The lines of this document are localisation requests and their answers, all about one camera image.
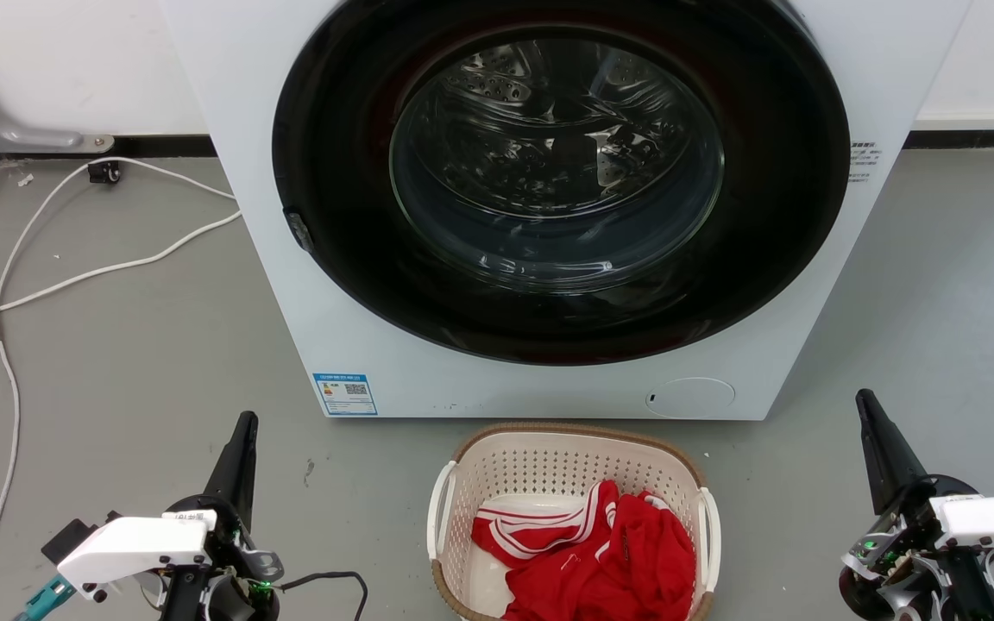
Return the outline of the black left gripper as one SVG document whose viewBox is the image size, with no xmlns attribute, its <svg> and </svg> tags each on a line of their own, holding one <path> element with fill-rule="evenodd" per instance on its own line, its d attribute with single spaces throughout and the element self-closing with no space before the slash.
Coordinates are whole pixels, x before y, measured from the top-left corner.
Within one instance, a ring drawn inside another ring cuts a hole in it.
<svg viewBox="0 0 994 621">
<path fill-rule="evenodd" d="M 259 417 L 240 413 L 204 494 L 169 507 L 178 518 L 212 511 L 204 551 L 193 561 L 163 563 L 168 578 L 159 621 L 279 621 L 274 582 L 280 558 L 251 542 Z"/>
</svg>

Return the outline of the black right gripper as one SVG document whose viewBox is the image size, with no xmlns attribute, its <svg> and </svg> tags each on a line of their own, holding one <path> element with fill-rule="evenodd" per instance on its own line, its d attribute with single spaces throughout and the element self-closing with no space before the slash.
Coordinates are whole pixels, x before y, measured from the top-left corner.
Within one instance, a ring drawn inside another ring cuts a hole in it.
<svg viewBox="0 0 994 621">
<path fill-rule="evenodd" d="M 983 495 L 928 474 L 871 389 L 855 404 L 877 520 L 841 559 L 845 605 L 861 621 L 991 621 L 991 542 L 962 542 L 942 515 Z"/>
</svg>

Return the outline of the cream plastic laundry basket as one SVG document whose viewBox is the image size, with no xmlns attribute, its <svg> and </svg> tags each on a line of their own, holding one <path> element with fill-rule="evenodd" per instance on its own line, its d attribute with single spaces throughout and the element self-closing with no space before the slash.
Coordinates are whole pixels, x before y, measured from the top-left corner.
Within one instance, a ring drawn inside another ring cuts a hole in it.
<svg viewBox="0 0 994 621">
<path fill-rule="evenodd" d="M 427 504 L 425 547 L 437 592 L 456 621 L 500 621 L 510 601 L 496 562 L 470 538 L 489 500 L 573 511 L 600 480 L 650 492 L 678 516 L 695 548 L 695 600 L 682 621 L 708 621 L 720 574 L 720 518 L 705 473 L 645 434 L 557 422 L 512 422 L 469 437 L 444 465 Z"/>
</svg>

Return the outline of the blue energy label sticker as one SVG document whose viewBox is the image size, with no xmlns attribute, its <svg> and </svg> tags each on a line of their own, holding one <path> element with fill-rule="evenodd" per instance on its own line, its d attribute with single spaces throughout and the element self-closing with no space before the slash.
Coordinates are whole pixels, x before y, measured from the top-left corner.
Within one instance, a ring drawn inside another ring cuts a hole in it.
<svg viewBox="0 0 994 621">
<path fill-rule="evenodd" d="M 327 417 L 378 416 L 366 374 L 313 373 L 311 380 Z"/>
</svg>

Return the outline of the round white filter cover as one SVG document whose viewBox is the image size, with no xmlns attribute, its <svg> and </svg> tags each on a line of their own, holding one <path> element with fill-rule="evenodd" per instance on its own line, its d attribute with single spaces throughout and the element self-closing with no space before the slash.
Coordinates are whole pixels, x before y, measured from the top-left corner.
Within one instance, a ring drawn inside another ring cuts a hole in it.
<svg viewBox="0 0 994 621">
<path fill-rule="evenodd" d="M 656 386 L 648 392 L 645 405 L 663 419 L 719 419 L 730 413 L 734 399 L 735 390 L 725 381 L 690 377 Z"/>
</svg>

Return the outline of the black round glass washer door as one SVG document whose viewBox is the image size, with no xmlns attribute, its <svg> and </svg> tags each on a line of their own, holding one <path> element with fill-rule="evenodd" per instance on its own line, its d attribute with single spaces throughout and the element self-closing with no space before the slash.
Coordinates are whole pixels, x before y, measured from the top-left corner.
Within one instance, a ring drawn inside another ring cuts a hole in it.
<svg viewBox="0 0 994 621">
<path fill-rule="evenodd" d="M 274 178 L 299 245 L 398 329 L 603 365 L 804 271 L 849 111 L 788 0 L 342 0 L 281 87 Z"/>
</svg>

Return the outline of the red white-striped garment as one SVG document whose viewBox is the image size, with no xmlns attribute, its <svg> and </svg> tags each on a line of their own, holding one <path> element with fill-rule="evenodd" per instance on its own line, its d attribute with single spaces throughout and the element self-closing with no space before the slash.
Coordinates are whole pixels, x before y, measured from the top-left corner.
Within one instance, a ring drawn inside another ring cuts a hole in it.
<svg viewBox="0 0 994 621">
<path fill-rule="evenodd" d="M 489 500 L 472 540 L 506 567 L 505 621 L 687 621 L 695 601 L 682 522 L 650 492 L 612 480 L 569 508 Z"/>
</svg>

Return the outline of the white front-load washing machine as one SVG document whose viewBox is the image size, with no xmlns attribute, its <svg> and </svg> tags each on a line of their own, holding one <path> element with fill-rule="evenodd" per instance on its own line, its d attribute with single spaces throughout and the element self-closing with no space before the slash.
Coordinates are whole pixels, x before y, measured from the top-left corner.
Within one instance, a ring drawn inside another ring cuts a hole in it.
<svg viewBox="0 0 994 621">
<path fill-rule="evenodd" d="M 406 333 L 358 304 L 293 237 L 274 178 L 274 114 L 293 61 L 342 0 L 161 7 L 309 381 L 313 373 L 368 377 L 378 416 L 335 419 L 663 419 L 645 405 L 648 392 L 705 377 L 735 390 L 720 420 L 758 421 L 831 295 L 971 5 L 788 1 L 833 62 L 851 107 L 849 178 L 832 231 L 782 293 L 730 329 L 656 356 L 590 366 L 497 361 Z"/>
</svg>

